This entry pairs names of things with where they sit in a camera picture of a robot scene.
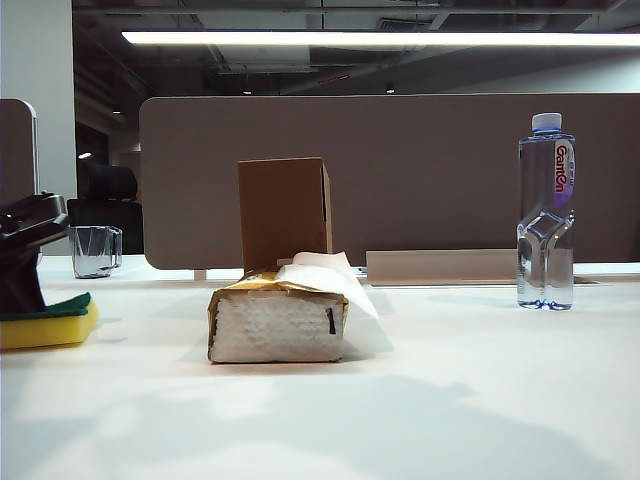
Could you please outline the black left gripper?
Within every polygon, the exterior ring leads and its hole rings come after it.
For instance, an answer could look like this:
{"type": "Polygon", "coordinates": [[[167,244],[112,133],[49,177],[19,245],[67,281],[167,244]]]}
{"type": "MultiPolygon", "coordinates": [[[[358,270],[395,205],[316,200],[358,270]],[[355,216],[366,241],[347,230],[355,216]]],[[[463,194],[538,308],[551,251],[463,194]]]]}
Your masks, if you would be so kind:
{"type": "Polygon", "coordinates": [[[33,194],[1,207],[2,320],[45,310],[37,274],[40,250],[29,248],[65,237],[68,226],[65,200],[58,194],[33,194]]]}

